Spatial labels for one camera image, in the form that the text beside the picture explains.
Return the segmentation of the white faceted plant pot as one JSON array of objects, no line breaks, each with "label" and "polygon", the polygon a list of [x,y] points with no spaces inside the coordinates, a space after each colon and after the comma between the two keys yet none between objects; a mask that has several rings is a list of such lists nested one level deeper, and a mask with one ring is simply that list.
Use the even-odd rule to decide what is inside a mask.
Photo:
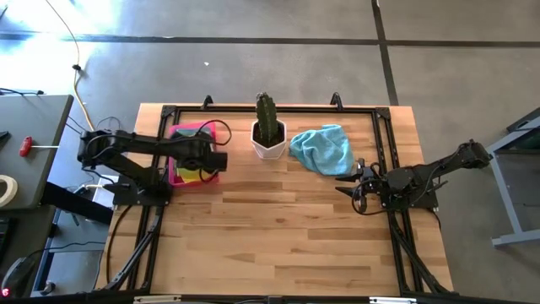
[{"label": "white faceted plant pot", "polygon": [[280,136],[280,140],[270,148],[267,148],[256,141],[256,134],[258,133],[257,129],[258,122],[254,121],[251,124],[251,144],[258,157],[262,160],[277,160],[284,152],[288,142],[286,123],[278,120],[278,135]]}]

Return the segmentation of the light blue microfiber towel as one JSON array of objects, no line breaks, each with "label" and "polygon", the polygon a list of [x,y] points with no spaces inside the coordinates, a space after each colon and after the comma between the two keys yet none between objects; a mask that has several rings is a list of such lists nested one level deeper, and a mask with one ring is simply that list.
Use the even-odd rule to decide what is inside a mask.
[{"label": "light blue microfiber towel", "polygon": [[323,176],[349,173],[354,164],[347,134],[337,124],[323,125],[295,135],[289,143],[289,155],[304,168]]}]

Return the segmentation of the pink plastic tray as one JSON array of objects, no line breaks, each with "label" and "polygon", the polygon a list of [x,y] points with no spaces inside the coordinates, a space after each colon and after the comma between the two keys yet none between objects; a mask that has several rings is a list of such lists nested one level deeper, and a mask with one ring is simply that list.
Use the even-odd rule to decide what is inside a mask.
[{"label": "pink plastic tray", "polygon": [[[202,130],[203,128],[211,128],[213,131],[213,136],[210,137],[206,133],[202,133],[201,135],[193,135],[191,137],[180,137],[180,138],[170,138],[173,141],[179,141],[180,143],[183,143],[185,141],[191,141],[191,140],[201,140],[209,142],[213,145],[213,152],[210,155],[210,161],[212,163],[212,166],[215,167],[219,162],[216,162],[213,158],[213,154],[217,153],[217,134],[216,134],[216,122],[214,121],[207,121],[207,122],[192,122],[192,123],[181,123],[174,125],[170,128],[170,136],[173,130],[177,128],[199,128],[199,130]],[[179,167],[179,160],[174,157],[170,157],[168,160],[168,181],[172,187],[191,187],[191,186],[199,186],[204,183],[210,183],[210,182],[216,182],[219,179],[219,171],[204,171],[202,169],[198,169],[199,176],[201,178],[200,182],[189,182],[189,183],[182,183],[176,178],[176,167]]]}]

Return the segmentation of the grey metal table frame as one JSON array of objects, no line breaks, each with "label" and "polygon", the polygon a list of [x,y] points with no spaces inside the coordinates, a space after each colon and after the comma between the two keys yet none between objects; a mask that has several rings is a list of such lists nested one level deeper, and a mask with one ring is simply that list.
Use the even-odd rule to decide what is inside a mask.
[{"label": "grey metal table frame", "polygon": [[513,122],[506,134],[488,147],[499,193],[512,232],[492,239],[494,247],[540,241],[527,211],[540,213],[540,107]]}]

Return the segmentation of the beige tape roll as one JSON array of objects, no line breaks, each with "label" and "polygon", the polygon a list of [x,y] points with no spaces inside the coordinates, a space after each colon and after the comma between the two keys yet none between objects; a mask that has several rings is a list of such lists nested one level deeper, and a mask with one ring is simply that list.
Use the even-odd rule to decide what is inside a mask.
[{"label": "beige tape roll", "polygon": [[4,183],[6,185],[5,191],[0,193],[0,208],[2,208],[14,199],[19,185],[14,178],[6,175],[0,175],[0,183]]}]

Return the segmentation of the black crossbar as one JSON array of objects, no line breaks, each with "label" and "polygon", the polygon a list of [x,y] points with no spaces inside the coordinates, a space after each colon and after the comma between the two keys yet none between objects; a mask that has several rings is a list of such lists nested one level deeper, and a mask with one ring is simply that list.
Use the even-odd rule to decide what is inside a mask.
[{"label": "black crossbar", "polygon": [[92,200],[69,192],[63,187],[47,182],[40,199],[41,205],[55,206],[64,211],[79,214],[83,217],[100,222],[104,225],[111,223],[113,211]]}]

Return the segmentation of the black aluminium table frame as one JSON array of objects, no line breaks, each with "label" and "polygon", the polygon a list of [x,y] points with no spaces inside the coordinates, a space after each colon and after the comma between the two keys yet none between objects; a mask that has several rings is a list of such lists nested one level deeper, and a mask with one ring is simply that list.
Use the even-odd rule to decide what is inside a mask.
[{"label": "black aluminium table frame", "polygon": [[[256,296],[397,296],[397,270],[385,214],[361,216],[350,198],[335,190],[353,183],[306,170],[287,147],[279,159],[262,160],[251,144],[252,109],[181,111],[180,122],[218,118],[231,128],[224,147],[228,169],[217,182],[176,189],[165,207],[157,240],[150,292],[153,294]],[[384,122],[377,148],[372,113],[338,111],[331,106],[285,106],[278,118],[288,137],[326,124],[341,125],[354,156],[366,165],[383,160],[392,168]],[[413,110],[390,106],[401,166],[424,163]],[[97,287],[122,268],[135,248],[142,207],[120,221]],[[438,221],[429,211],[409,211],[419,256],[446,289],[453,290]]]}]

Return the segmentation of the black device with light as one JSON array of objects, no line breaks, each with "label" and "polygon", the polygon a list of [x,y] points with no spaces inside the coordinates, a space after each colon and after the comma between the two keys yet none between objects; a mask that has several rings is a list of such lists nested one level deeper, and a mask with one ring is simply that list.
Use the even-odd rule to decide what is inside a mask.
[{"label": "black device with light", "polygon": [[18,258],[3,277],[0,285],[0,296],[2,298],[22,297],[34,267],[35,260],[33,258]]}]

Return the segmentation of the green cactus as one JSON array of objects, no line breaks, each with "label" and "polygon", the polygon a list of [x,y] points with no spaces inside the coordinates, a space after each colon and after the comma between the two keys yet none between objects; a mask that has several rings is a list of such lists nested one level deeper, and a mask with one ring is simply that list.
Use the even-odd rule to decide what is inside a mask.
[{"label": "green cactus", "polygon": [[274,145],[278,137],[277,110],[273,98],[266,92],[256,96],[256,118],[258,123],[258,143],[266,147]]}]

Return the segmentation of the red-handled hex key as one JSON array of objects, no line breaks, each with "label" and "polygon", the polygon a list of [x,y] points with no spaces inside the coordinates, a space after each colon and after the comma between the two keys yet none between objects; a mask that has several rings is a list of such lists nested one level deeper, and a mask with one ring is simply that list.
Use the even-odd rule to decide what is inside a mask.
[{"label": "red-handled hex key", "polygon": [[30,154],[30,151],[32,149],[58,149],[58,145],[36,145],[34,144],[34,140],[31,136],[27,136],[24,138],[22,144],[19,148],[19,156],[20,157],[26,157]]}]

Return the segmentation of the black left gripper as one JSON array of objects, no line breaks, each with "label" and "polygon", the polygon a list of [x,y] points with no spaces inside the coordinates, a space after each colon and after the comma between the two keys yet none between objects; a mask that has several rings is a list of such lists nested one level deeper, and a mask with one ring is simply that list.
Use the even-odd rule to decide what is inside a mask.
[{"label": "black left gripper", "polygon": [[181,143],[181,151],[183,156],[179,160],[179,167],[187,170],[195,171],[202,169],[204,171],[226,171],[227,170],[227,153],[214,153],[213,158],[218,163],[215,167],[212,166],[210,155],[213,152],[213,145],[206,141],[191,140]]}]

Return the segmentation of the silver metal bracket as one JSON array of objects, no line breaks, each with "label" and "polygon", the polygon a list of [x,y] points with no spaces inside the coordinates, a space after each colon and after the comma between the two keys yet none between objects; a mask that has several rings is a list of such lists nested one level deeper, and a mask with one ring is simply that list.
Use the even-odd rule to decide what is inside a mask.
[{"label": "silver metal bracket", "polygon": [[415,298],[370,296],[369,304],[418,304]]},{"label": "silver metal bracket", "polygon": [[181,302],[181,295],[135,296],[132,304],[172,304]]}]

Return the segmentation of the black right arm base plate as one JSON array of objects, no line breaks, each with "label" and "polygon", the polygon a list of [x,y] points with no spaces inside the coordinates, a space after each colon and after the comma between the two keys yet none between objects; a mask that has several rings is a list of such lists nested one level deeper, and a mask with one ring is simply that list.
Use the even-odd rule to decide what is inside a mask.
[{"label": "black right arm base plate", "polygon": [[428,181],[430,170],[411,166],[397,168],[384,176],[381,202],[387,209],[432,209],[438,206],[433,182]]}]

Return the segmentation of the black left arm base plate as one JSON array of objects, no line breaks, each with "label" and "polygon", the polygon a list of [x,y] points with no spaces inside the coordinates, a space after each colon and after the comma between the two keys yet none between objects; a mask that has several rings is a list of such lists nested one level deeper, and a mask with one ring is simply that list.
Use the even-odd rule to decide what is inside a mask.
[{"label": "black left arm base plate", "polygon": [[107,185],[105,189],[115,194],[114,205],[166,206],[172,194],[171,187],[165,184],[143,188],[129,181]]}]

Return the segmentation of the dark grey side table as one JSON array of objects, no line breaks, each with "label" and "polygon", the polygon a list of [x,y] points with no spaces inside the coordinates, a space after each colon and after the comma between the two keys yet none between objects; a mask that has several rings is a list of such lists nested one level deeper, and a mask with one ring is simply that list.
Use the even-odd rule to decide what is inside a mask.
[{"label": "dark grey side table", "polygon": [[4,210],[33,209],[40,202],[56,149],[32,149],[20,157],[19,148],[27,136],[36,145],[59,145],[72,103],[71,95],[0,96],[0,132],[9,132],[0,141],[0,175],[19,185]]}]

